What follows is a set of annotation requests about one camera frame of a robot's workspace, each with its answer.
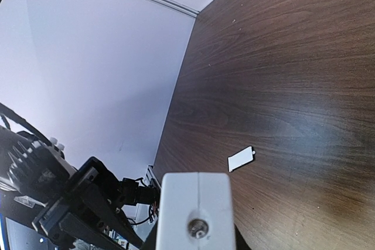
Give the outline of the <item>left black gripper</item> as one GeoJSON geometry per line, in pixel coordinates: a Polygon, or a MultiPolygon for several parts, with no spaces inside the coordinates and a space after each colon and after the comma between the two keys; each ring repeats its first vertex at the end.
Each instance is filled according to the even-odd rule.
{"type": "Polygon", "coordinates": [[[125,183],[95,157],[73,174],[54,157],[39,160],[32,170],[32,197],[45,207],[32,225],[54,244],[80,239],[102,249],[123,249],[103,233],[109,227],[140,249],[144,242],[122,211],[125,191],[125,183]]]}

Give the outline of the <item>white remote control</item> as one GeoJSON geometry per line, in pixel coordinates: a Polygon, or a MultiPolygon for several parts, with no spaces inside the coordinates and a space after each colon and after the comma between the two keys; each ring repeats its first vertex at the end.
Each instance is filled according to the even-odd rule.
{"type": "Polygon", "coordinates": [[[156,248],[235,249],[230,179],[225,173],[163,176],[156,248]]]}

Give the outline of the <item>white battery cover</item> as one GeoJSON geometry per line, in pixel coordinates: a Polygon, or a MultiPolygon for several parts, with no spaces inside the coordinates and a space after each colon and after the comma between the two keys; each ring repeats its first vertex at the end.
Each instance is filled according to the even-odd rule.
{"type": "Polygon", "coordinates": [[[248,163],[251,163],[254,160],[255,154],[256,151],[254,150],[254,148],[252,146],[248,146],[247,148],[237,152],[236,154],[229,156],[227,158],[229,173],[248,163]]]}

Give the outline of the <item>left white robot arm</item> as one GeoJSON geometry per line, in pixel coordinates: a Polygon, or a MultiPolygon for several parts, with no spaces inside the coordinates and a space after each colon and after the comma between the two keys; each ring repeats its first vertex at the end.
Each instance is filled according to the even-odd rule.
{"type": "Polygon", "coordinates": [[[32,225],[60,249],[73,249],[77,239],[102,249],[121,249],[104,233],[109,227],[140,249],[143,240],[122,211],[121,182],[96,157],[79,170],[70,166],[63,152],[36,128],[5,105],[1,118],[9,118],[33,134],[30,140],[1,128],[2,177],[11,189],[35,200],[43,208],[32,225]]]}

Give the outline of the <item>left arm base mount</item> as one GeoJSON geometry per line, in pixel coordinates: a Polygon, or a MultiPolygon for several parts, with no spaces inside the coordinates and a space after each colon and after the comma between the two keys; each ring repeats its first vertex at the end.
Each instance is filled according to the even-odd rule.
{"type": "Polygon", "coordinates": [[[140,222],[133,222],[132,225],[141,225],[145,222],[154,222],[159,214],[159,202],[161,192],[152,187],[147,187],[143,178],[123,178],[120,181],[119,201],[122,205],[136,206],[137,204],[148,205],[148,216],[140,222]]]}

